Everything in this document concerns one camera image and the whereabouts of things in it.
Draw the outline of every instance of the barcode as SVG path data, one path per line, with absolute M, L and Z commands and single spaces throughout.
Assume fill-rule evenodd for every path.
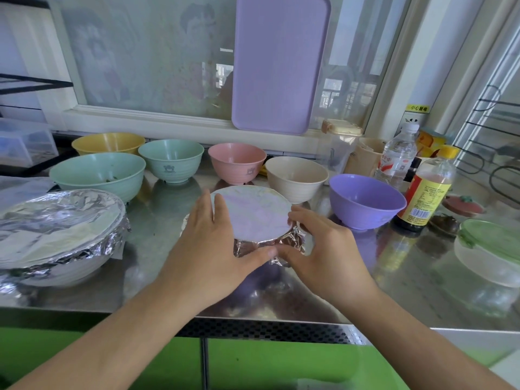
M 417 208 L 412 209 L 410 215 L 418 217 L 419 219 L 427 219 L 430 216 L 430 212 L 427 210 L 420 210 Z

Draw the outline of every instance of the bottle label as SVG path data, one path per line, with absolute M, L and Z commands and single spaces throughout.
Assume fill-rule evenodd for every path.
M 388 176 L 393 176 L 395 172 L 406 172 L 412 164 L 408 158 L 394 157 L 391 153 L 383 153 L 378 164 L 379 170 Z
M 415 175 L 406 192 L 406 208 L 397 214 L 415 226 L 425 226 L 448 192 L 451 184 L 422 179 Z

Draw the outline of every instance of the purple cutting board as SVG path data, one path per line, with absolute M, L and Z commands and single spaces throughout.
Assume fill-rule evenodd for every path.
M 237 0 L 233 107 L 241 130 L 309 128 L 329 0 Z

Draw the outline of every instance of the pink bowl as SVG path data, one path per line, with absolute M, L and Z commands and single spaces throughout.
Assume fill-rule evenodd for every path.
M 229 184 L 251 182 L 267 157 L 262 149 L 238 142 L 213 145 L 208 153 L 217 175 Z

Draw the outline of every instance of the green bowl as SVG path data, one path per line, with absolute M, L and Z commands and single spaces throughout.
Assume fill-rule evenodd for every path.
M 141 188 L 145 167 L 145 160 L 134 154 L 94 153 L 56 164 L 49 177 L 62 190 L 105 190 L 128 202 Z
M 152 174 L 166 183 L 182 183 L 191 178 L 203 153 L 201 144 L 182 139 L 151 141 L 139 148 Z

